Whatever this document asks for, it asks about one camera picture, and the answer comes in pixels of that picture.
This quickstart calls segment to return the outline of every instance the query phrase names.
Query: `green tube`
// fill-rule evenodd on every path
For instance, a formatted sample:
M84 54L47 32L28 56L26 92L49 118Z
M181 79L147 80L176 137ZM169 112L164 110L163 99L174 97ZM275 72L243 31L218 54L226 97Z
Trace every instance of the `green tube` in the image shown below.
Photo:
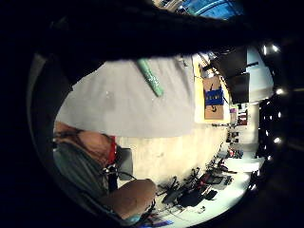
M148 63L145 59L139 59L137 61L137 66L140 69L143 77L149 83L150 87L152 88L153 92L156 96L160 97L163 94L163 89L160 86L160 82L158 78L152 73Z

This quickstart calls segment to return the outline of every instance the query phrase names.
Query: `floor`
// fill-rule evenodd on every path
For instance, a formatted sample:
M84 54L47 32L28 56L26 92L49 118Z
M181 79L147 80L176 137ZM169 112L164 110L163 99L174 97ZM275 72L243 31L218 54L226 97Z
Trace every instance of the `floor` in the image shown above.
M230 122L230 115L224 115L223 120L204 120L202 79L200 78L199 58L194 56L193 65L195 78L196 116L195 126L191 134L172 138L127 138L118 137L117 143L130 147L133 153L133 175L137 179L151 179L156 184L169 184L174 176L178 181L188 177L192 168L200 167L219 152L222 142L227 135L226 127L213 127L211 123L226 124ZM224 86L224 94L229 98ZM119 186L125 182L119 180ZM156 208L162 209L164 195L156 197Z

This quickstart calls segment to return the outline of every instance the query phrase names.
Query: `red strap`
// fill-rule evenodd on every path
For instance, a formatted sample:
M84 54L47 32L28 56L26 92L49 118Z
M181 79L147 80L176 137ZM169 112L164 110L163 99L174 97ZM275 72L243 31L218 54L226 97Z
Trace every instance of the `red strap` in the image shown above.
M116 159L116 144L115 144L115 136L110 136L112 143L111 143L111 149L108 153L108 164L114 163Z

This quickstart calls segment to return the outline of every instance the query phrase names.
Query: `cable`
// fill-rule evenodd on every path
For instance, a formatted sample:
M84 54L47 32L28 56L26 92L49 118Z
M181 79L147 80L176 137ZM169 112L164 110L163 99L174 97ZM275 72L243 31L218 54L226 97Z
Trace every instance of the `cable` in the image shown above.
M199 57L201 58L201 60L206 64L206 65L209 65L208 64L208 61L205 59L205 57L203 57L203 55L199 52L198 53Z
M184 221L189 221L189 220L186 220L184 218L181 218L181 217L178 217L177 215L174 215L169 209L166 209L166 211L168 211L172 216L178 218L178 219L181 219L181 220L184 220Z
M100 176L108 176L108 175L111 175L111 174L125 174L125 175L131 177L134 180L137 179L137 178L133 177L131 174L126 173L126 172L122 172L122 171L110 171L110 172L103 171L103 173L101 173Z
M139 227L139 226L142 225L145 221L147 221L148 218L149 218L149 216L152 214L152 211L153 211L153 209L154 209L154 207L155 207L155 204L156 204L156 202L155 202L155 200L153 199L153 201L152 201L152 203L151 203L151 206L150 206L149 210L148 210L146 213L143 213L143 214L141 215L141 218L140 218L135 224L133 224L132 227Z

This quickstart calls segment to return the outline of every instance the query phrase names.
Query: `gray carpet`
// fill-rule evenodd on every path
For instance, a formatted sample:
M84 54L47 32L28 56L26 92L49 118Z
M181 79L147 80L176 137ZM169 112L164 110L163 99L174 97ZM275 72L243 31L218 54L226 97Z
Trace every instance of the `gray carpet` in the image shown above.
M191 57L149 59L164 89L156 97L133 61L106 62L68 94L57 120L109 135L139 138L189 134L195 96Z

